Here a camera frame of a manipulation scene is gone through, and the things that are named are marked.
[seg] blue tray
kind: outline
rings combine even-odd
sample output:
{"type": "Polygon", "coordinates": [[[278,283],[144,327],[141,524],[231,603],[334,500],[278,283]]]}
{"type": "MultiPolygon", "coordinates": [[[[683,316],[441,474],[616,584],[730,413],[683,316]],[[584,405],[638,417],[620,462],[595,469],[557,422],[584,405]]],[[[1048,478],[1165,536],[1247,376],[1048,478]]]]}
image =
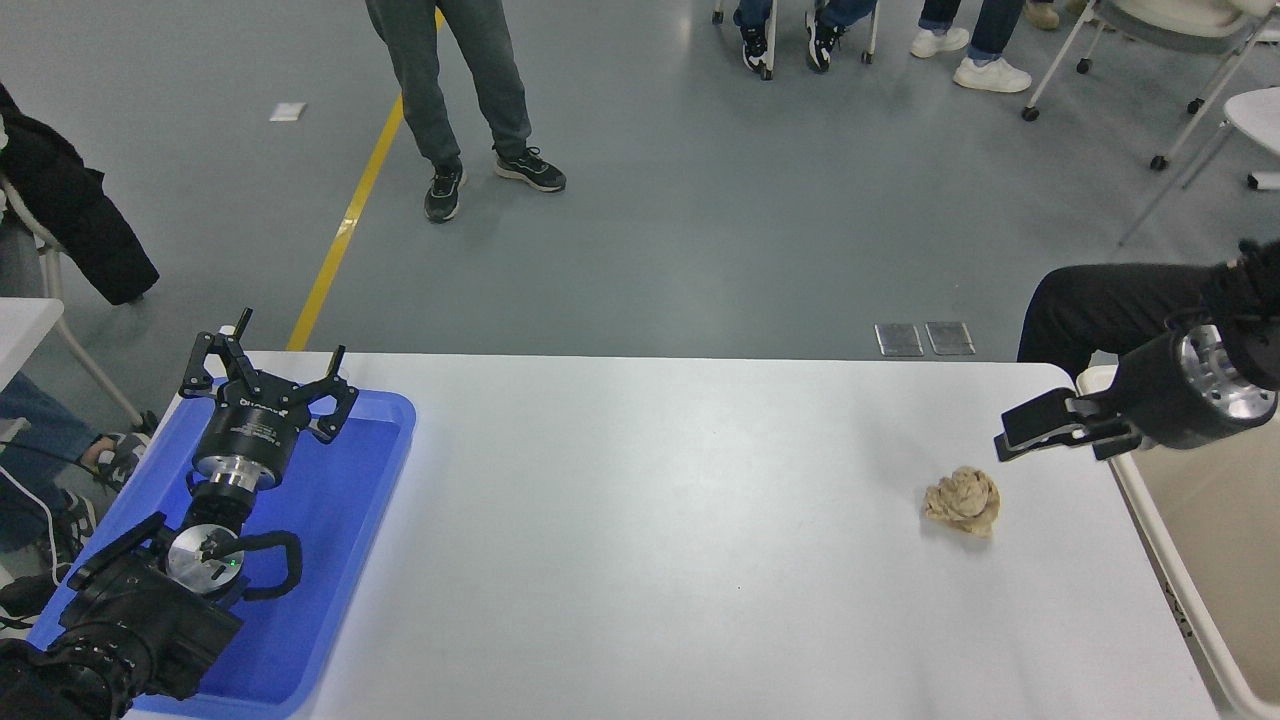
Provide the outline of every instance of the blue tray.
{"type": "MultiPolygon", "coordinates": [[[[156,510],[166,515],[169,527],[182,523],[191,501],[186,488],[191,455],[212,407],[207,398],[178,405],[81,561],[156,510]]],[[[142,696],[136,707],[209,720],[276,720],[306,701],[404,464],[413,423],[413,405],[403,396],[361,391],[332,445],[320,445],[310,433],[298,439],[284,482],[257,496],[244,532],[296,533],[302,539],[302,583],[282,598],[232,607],[244,626],[196,696],[182,702],[142,696]]],[[[285,575],[284,553],[250,553],[244,573],[251,585],[274,585],[285,575]]],[[[32,644],[45,648],[63,632],[58,618],[73,596],[65,585],[58,588],[31,630],[32,644]]]]}

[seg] sneaker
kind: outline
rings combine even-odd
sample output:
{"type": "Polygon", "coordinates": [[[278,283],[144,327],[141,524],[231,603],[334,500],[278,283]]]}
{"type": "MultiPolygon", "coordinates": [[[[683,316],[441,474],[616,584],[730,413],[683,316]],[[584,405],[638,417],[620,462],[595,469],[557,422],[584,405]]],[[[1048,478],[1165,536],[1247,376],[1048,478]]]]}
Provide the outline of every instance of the sneaker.
{"type": "Polygon", "coordinates": [[[1021,92],[1032,86],[1032,76],[1010,65],[1004,58],[980,68],[974,64],[973,58],[965,58],[951,79],[961,87],[991,92],[1021,92]]]}
{"type": "Polygon", "coordinates": [[[845,28],[823,24],[820,12],[805,13],[804,27],[809,31],[809,54],[805,56],[805,63],[815,73],[829,70],[831,51],[840,44],[840,36],[845,35],[845,28]]]}
{"type": "Polygon", "coordinates": [[[106,436],[115,441],[115,447],[99,454],[93,469],[97,477],[106,480],[116,492],[124,487],[142,461],[142,454],[151,445],[151,438],[142,433],[111,433],[106,436]]]}
{"type": "Polygon", "coordinates": [[[915,40],[911,41],[911,55],[923,60],[938,53],[960,50],[965,45],[969,45],[969,31],[963,27],[954,27],[946,35],[933,35],[932,29],[920,28],[920,32],[915,33],[915,40]]]}
{"type": "Polygon", "coordinates": [[[742,27],[742,63],[753,73],[764,69],[764,56],[769,54],[769,36],[764,32],[764,26],[742,27]]]}
{"type": "Polygon", "coordinates": [[[49,571],[56,552],[54,568],[59,578],[67,574],[72,562],[84,550],[84,542],[97,530],[97,509],[93,502],[70,491],[64,489],[61,493],[67,505],[61,512],[56,510],[54,512],[54,550],[50,551],[47,536],[42,534],[35,543],[40,565],[45,571],[49,571]]]}
{"type": "Polygon", "coordinates": [[[1061,22],[1053,10],[1053,3],[1043,0],[1023,0],[1023,17],[1032,23],[1032,27],[1044,31],[1057,29],[1061,22]]]}
{"type": "Polygon", "coordinates": [[[462,168],[443,168],[435,170],[431,190],[422,200],[426,219],[433,223],[447,223],[458,214],[458,190],[467,183],[467,172],[462,168]]]}
{"type": "Polygon", "coordinates": [[[559,192],[564,190],[564,173],[559,172],[556,165],[543,160],[541,152],[538,147],[526,147],[518,158],[512,158],[511,160],[498,155],[494,172],[499,177],[522,179],[529,187],[543,192],[559,192]]]}

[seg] crumpled beige cloth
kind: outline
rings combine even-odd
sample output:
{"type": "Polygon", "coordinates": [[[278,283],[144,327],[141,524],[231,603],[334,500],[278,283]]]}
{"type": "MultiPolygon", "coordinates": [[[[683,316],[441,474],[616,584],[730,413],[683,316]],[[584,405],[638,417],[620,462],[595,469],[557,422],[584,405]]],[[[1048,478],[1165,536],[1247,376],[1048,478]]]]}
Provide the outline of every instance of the crumpled beige cloth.
{"type": "Polygon", "coordinates": [[[998,515],[1000,491],[991,475],[977,468],[959,468],[924,491],[924,516],[957,530],[989,538],[998,515]]]}

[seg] cable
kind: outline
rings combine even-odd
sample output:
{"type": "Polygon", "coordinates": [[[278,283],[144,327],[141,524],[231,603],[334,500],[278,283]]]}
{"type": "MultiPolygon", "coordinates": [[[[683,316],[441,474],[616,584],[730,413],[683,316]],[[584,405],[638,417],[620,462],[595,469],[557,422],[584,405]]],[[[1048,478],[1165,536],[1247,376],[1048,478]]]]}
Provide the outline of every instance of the cable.
{"type": "Polygon", "coordinates": [[[33,446],[29,446],[29,445],[23,445],[20,442],[13,442],[13,441],[8,441],[8,442],[6,441],[0,441],[0,447],[12,447],[14,450],[26,450],[27,452],[35,452],[36,455],[44,455],[45,457],[50,457],[52,460],[59,460],[59,461],[65,462],[65,464],[68,464],[68,465],[70,465],[73,468],[79,468],[81,470],[84,470],[86,473],[88,473],[88,475],[91,478],[93,478],[93,482],[101,484],[102,487],[105,487],[108,489],[111,489],[111,491],[115,491],[115,492],[120,492],[120,489],[122,489],[122,488],[116,487],[115,483],[111,483],[110,480],[102,478],[102,475],[97,474],[97,471],[93,470],[92,468],[86,468],[84,465],[82,465],[79,460],[72,460],[70,457],[63,457],[61,455],[58,455],[56,452],[49,452],[47,450],[41,450],[38,447],[33,447],[33,446]]]}
{"type": "Polygon", "coordinates": [[[49,565],[49,577],[54,579],[54,584],[56,585],[58,584],[58,541],[54,538],[54,514],[52,514],[52,511],[49,510],[49,506],[45,505],[45,502],[42,500],[40,500],[38,497],[36,497],[36,495],[32,493],[29,489],[27,489],[26,486],[23,486],[22,483],[19,483],[18,478],[14,478],[12,474],[9,474],[9,470],[6,470],[3,465],[0,465],[0,474],[3,474],[10,483],[13,483],[13,487],[18,488],[18,492],[20,492],[22,495],[24,495],[28,498],[31,498],[32,502],[35,502],[36,505],[38,505],[40,509],[45,511],[45,519],[49,520],[49,556],[51,559],[51,562],[49,565]]]}

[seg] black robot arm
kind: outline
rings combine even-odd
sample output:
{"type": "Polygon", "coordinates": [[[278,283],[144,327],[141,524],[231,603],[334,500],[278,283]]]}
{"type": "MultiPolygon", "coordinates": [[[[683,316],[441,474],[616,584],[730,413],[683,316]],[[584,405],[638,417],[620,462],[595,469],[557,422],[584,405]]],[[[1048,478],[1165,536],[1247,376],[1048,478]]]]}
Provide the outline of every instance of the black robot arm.
{"type": "Polygon", "coordinates": [[[338,377],[343,348],[324,378],[298,384],[253,368],[239,347],[251,310],[230,334],[200,333],[183,397],[212,397],[214,415],[191,459],[192,501],[177,529],[152,514],[88,559],[67,580],[74,598],[65,629],[45,651],[0,641],[0,720],[116,720],[143,693],[186,700],[239,632],[241,601],[270,600],[302,579],[302,546],[288,530],[242,536],[256,493],[284,478],[298,434],[337,437],[358,391],[338,377]],[[216,355],[216,389],[204,361],[216,355]],[[312,418],[310,404],[335,407],[312,418]],[[282,547],[287,578],[251,588],[246,552],[282,547]]]}
{"type": "Polygon", "coordinates": [[[1056,445],[1093,446],[1098,460],[1153,442],[1190,450],[1265,424],[1280,388],[1280,241],[1240,243],[1213,268],[1202,307],[1124,355],[1111,387],[1057,388],[1001,415],[1001,461],[1056,445]]]}

